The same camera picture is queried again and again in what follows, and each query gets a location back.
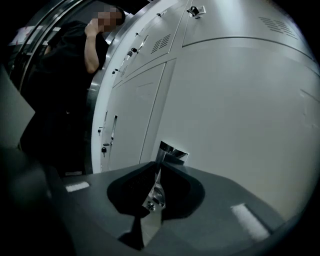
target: metal latch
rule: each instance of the metal latch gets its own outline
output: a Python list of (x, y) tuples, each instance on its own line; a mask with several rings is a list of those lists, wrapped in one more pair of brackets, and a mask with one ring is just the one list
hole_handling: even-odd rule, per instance
[(204, 6), (191, 6), (191, 8), (186, 11), (189, 13), (190, 17), (195, 17), (196, 19), (199, 19), (201, 15), (206, 13), (206, 8)]

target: white cabinet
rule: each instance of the white cabinet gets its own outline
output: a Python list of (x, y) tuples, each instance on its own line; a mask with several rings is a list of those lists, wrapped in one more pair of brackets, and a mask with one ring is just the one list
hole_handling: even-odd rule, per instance
[(189, 17), (183, 47), (221, 38), (256, 38), (277, 42), (311, 57), (291, 21), (271, 3), (262, 0), (193, 0), (204, 6), (201, 18)]
[(144, 28), (139, 37), (142, 38), (137, 48), (138, 53), (134, 53), (130, 65), (127, 66), (125, 76), (129, 76), (137, 69), (154, 59), (170, 52), (178, 25), (185, 11), (188, 0), (181, 0), (170, 8), (162, 11), (161, 17), (155, 17)]
[(115, 86), (110, 95), (102, 144), (102, 171), (139, 163), (165, 63)]

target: short black hair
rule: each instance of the short black hair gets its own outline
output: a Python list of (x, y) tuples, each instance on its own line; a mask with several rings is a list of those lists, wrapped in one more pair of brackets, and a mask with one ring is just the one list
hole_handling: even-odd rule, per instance
[(116, 25), (120, 26), (125, 22), (126, 14), (125, 14), (125, 11), (123, 9), (121, 9), (119, 6), (115, 6), (115, 8), (117, 9), (117, 11), (119, 13), (121, 13), (121, 19), (119, 19), (119, 18), (116, 19)]

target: hanging key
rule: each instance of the hanging key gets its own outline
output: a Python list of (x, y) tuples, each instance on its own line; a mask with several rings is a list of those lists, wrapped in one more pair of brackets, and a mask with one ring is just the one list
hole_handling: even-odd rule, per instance
[(107, 153), (107, 148), (106, 147), (101, 148), (101, 152), (103, 153), (103, 157), (105, 157), (105, 154)]

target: black t-shirt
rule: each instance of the black t-shirt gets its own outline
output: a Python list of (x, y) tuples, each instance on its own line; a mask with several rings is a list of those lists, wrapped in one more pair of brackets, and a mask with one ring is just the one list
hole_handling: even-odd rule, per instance
[[(94, 76), (85, 65), (86, 26), (80, 21), (64, 24), (48, 42), (51, 52), (42, 56), (29, 80), (32, 101), (38, 107), (61, 101), (70, 109), (83, 100)], [(108, 46), (102, 34), (98, 34), (95, 50), (99, 69), (106, 60)]]

